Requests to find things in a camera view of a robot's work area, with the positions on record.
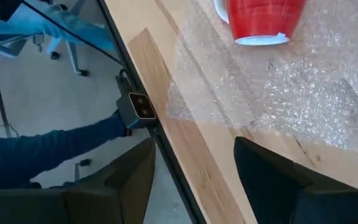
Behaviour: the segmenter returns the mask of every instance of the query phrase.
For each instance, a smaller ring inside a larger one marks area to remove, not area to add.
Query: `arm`
[[[69,131],[0,138],[0,188],[28,182],[39,173],[122,136],[124,132],[121,118],[114,114],[96,124]]]

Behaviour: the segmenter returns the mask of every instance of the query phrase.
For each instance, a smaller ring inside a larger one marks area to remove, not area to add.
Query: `red cup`
[[[215,0],[218,15],[230,23],[243,45],[282,44],[290,40],[306,0]]]

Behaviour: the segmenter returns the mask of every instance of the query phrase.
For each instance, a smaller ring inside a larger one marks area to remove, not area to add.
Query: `metal frame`
[[[147,94],[139,75],[132,63],[131,57],[128,54],[128,51],[125,47],[124,42],[119,34],[119,31],[110,15],[108,13],[108,8],[106,3],[103,0],[97,0],[98,5],[102,11],[104,20],[107,22],[110,32],[113,35],[113,41],[118,51],[118,57],[122,62],[122,66],[127,70],[127,77],[130,83],[133,85],[134,90],[137,90],[141,93]],[[155,136],[158,147],[160,148],[161,154],[164,158],[164,161],[170,171],[170,174],[173,178],[173,181],[176,185],[176,188],[180,194],[183,203],[187,209],[187,212],[193,223],[206,223],[204,216],[195,200],[193,192],[190,189],[190,186],[186,180],[186,177],[179,165],[178,159],[176,158],[175,153],[169,143],[167,136],[165,135],[161,124],[159,123],[157,127],[149,128],[149,133],[151,136]]]

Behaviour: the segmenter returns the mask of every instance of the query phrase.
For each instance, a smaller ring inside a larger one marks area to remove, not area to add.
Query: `person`
[[[95,124],[36,136],[0,138],[0,189],[32,188],[30,179],[119,137],[130,136],[118,112]]]
[[[110,33],[105,28],[85,22],[79,17],[70,14],[70,12],[62,10],[59,5],[49,5],[41,0],[25,1],[93,45],[105,50],[114,50]],[[46,34],[70,42],[81,42],[24,4],[21,4],[17,8],[16,12],[7,22],[0,20],[0,34]]]

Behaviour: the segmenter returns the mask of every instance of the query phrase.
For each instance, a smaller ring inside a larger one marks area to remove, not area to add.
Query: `denim sleeve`
[[[69,131],[51,131],[32,137],[0,138],[0,189],[18,187],[67,159],[122,136],[118,115]]]

